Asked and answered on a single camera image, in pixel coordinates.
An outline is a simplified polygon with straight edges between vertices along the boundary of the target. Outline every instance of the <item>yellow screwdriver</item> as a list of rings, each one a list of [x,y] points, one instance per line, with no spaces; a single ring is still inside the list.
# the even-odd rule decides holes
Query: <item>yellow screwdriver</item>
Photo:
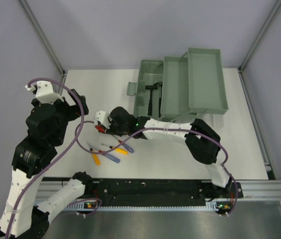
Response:
[[[106,145],[104,143],[102,143],[103,146],[109,147],[109,148],[114,148],[114,146],[110,146],[110,145]],[[123,150],[121,148],[117,148],[115,149],[115,151],[117,151],[118,153],[122,153],[122,154],[128,154],[128,152],[126,150]]]
[[[90,147],[90,145],[89,145],[88,142],[87,142],[87,145],[89,146],[90,151],[93,152],[94,150]],[[96,164],[97,166],[100,166],[100,160],[99,160],[97,154],[92,153],[92,157],[93,157],[93,159],[94,159],[95,164]]]

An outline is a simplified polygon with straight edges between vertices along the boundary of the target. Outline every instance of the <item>gray floor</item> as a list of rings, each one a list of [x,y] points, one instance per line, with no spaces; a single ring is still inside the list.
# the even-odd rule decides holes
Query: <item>gray floor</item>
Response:
[[[44,239],[281,239],[278,202],[240,202],[229,218],[212,212],[98,212],[57,218]]]

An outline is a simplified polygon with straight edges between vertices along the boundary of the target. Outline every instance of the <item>blue handle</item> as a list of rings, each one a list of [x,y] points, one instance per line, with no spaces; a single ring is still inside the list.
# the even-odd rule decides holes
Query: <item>blue handle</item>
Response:
[[[130,153],[135,152],[135,151],[133,150],[133,148],[130,147],[130,146],[129,146],[128,144],[126,144],[126,143],[124,143],[122,146],[123,146],[125,149],[127,149]]]
[[[111,161],[115,162],[115,163],[119,163],[120,162],[120,159],[119,158],[116,158],[115,156],[107,153],[107,154],[104,154],[104,156],[108,159],[110,159]]]

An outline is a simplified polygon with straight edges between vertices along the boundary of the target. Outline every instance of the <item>red object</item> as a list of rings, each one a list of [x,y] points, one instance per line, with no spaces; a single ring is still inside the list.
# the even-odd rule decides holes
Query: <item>red object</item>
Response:
[[[100,132],[100,133],[105,133],[105,129],[100,126],[100,125],[96,125],[95,128]]]

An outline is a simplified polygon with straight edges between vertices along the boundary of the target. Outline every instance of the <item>screwdriver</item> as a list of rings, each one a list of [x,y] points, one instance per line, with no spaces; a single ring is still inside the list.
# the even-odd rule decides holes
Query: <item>screwdriver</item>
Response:
[[[115,162],[115,163],[120,163],[120,159],[116,158],[114,155],[109,154],[109,153],[104,153],[104,151],[101,151],[97,148],[94,147],[95,150],[97,150],[98,152],[102,153],[103,156],[105,156],[106,158],[110,159],[111,161]]]
[[[122,141],[119,140],[115,135],[111,135],[111,136],[113,136],[119,143],[122,142]],[[123,146],[125,149],[127,149],[129,152],[131,152],[131,153],[134,152],[133,148],[130,147],[127,143],[124,143],[122,146]]]
[[[114,148],[113,146],[109,146],[107,144],[102,143],[103,146],[109,147],[109,148]],[[121,148],[117,148],[115,149],[115,151],[117,151],[118,153],[122,153],[122,154],[128,154],[128,152],[126,150],[123,150]]]
[[[90,147],[90,145],[89,145],[88,142],[87,142],[87,145],[89,146],[90,151],[93,152],[94,150],[93,150],[93,148]],[[100,160],[99,160],[97,154],[92,153],[92,157],[93,157],[93,159],[94,159],[95,164],[99,166],[99,165],[100,165]]]

